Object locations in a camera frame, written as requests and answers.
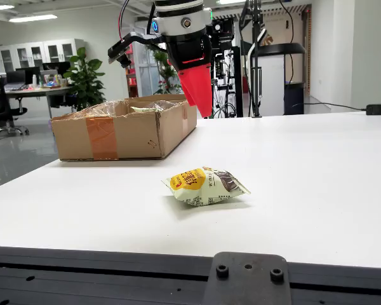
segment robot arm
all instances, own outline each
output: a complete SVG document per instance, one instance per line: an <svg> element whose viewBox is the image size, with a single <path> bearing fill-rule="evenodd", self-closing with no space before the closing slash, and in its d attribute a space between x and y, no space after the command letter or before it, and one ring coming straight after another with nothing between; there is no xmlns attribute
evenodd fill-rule
<svg viewBox="0 0 381 305"><path fill-rule="evenodd" d="M157 49L157 44L166 43L166 50L160 50L168 53L189 104L197 105L203 117L210 116L211 44L206 34L206 25L211 24L210 8L203 8L203 0L156 0L154 6L157 17L150 24L160 36L146 39L136 32L127 34L109 49L109 63L117 60L122 67L130 65L126 52L134 41Z"/></svg>

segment yellow label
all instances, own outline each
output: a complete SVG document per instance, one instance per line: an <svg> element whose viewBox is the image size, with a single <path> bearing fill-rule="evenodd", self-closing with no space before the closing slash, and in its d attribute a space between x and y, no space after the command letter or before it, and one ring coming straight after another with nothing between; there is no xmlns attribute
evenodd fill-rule
<svg viewBox="0 0 381 305"><path fill-rule="evenodd" d="M204 184L206 175L202 169L191 170L189 172L181 173L171 178L171 188L176 191L177 189L193 189L198 190Z"/></svg>

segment desk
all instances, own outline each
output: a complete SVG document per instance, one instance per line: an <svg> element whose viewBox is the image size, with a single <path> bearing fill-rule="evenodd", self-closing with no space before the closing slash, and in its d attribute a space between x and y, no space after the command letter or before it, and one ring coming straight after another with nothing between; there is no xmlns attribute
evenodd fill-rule
<svg viewBox="0 0 381 305"><path fill-rule="evenodd" d="M251 195L175 200L161 179L200 166ZM165 160L54 161L0 187L0 246L381 267L381 116L202 119Z"/></svg>
<svg viewBox="0 0 381 305"><path fill-rule="evenodd" d="M20 90L6 92L8 98L25 98L25 97L47 97L48 110L50 112L50 118L52 118L51 104L48 99L51 95L65 95L70 90L69 87L62 88L40 88L35 90Z"/></svg>

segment green plant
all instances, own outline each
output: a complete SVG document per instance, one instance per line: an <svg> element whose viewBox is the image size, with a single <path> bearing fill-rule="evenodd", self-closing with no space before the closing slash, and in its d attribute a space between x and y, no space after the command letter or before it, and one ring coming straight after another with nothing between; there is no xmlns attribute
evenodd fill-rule
<svg viewBox="0 0 381 305"><path fill-rule="evenodd" d="M158 90L154 94L171 94L173 92L180 93L182 87L178 84L173 84L173 81L178 78L175 69L168 63L168 54L162 51L157 51L149 48L158 66L159 75L164 79L159 81Z"/></svg>
<svg viewBox="0 0 381 305"><path fill-rule="evenodd" d="M63 76L73 80L73 87L70 92L76 94L76 104L74 107L80 111L84 108L102 103L104 93L103 83L97 79L98 76L103 76L105 73L96 72L99 70L102 62L99 59L87 61L86 48L80 48L77 51L77 56L70 58L71 67Z"/></svg>

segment plastic snack package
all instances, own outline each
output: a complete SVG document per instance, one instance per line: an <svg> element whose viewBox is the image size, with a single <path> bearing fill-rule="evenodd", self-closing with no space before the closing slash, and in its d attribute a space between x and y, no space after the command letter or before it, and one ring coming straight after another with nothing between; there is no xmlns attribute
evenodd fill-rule
<svg viewBox="0 0 381 305"><path fill-rule="evenodd" d="M177 200L201 207L242 194L251 194L231 173L197 168L163 180Z"/></svg>

